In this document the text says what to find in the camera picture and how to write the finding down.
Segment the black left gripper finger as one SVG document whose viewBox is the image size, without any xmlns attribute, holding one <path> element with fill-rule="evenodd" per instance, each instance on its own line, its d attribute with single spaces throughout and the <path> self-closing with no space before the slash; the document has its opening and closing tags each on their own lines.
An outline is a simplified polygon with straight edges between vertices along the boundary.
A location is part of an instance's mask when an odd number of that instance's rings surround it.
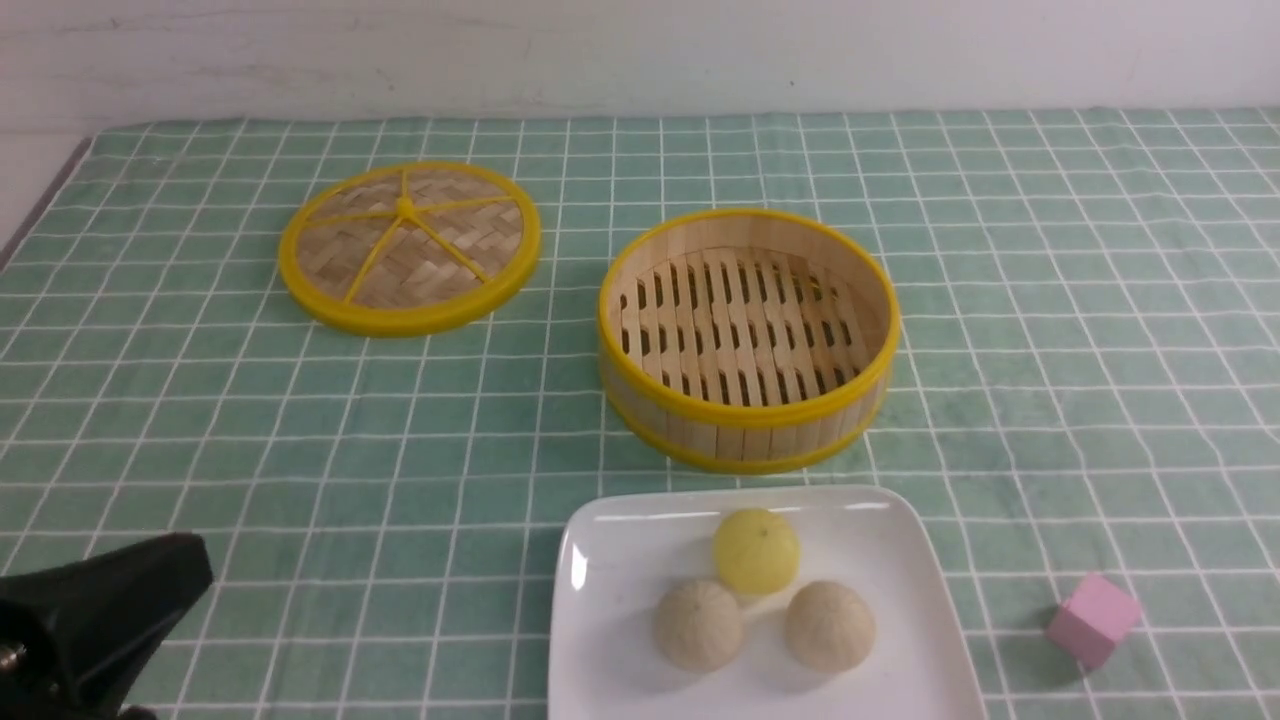
<svg viewBox="0 0 1280 720">
<path fill-rule="evenodd" d="M 154 537 L 1 580 L 4 719 L 154 719 L 140 674 L 212 585 L 205 539 Z"/>
</svg>

